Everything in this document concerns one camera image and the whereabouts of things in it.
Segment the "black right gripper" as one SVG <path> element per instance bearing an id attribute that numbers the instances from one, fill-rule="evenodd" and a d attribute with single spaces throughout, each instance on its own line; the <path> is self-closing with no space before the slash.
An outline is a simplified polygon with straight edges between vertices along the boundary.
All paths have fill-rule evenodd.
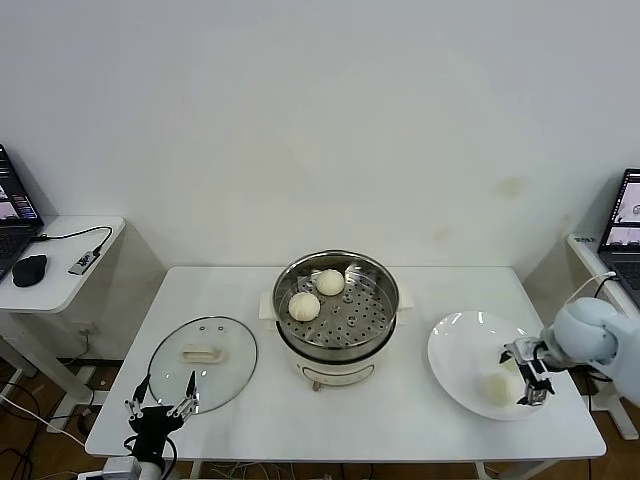
<path id="1" fill-rule="evenodd" d="M 519 338 L 503 345 L 499 363 L 512 361 L 518 365 L 525 382 L 524 394 L 517 401 L 518 405 L 541 406 L 549 395 L 555 394 L 544 363 L 547 352 L 546 343 L 535 337 Z"/>

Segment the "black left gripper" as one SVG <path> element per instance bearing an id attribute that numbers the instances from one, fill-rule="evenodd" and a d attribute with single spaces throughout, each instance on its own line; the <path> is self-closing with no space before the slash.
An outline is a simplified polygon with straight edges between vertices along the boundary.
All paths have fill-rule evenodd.
<path id="1" fill-rule="evenodd" d="M 136 433 L 133 456 L 138 461 L 162 461 L 168 436 L 184 425 L 183 418 L 197 414 L 199 395 L 196 371 L 189 377 L 184 398 L 175 406 L 150 406 L 142 408 L 151 375 L 147 374 L 135 388 L 131 399 L 125 401 L 130 427 Z"/>

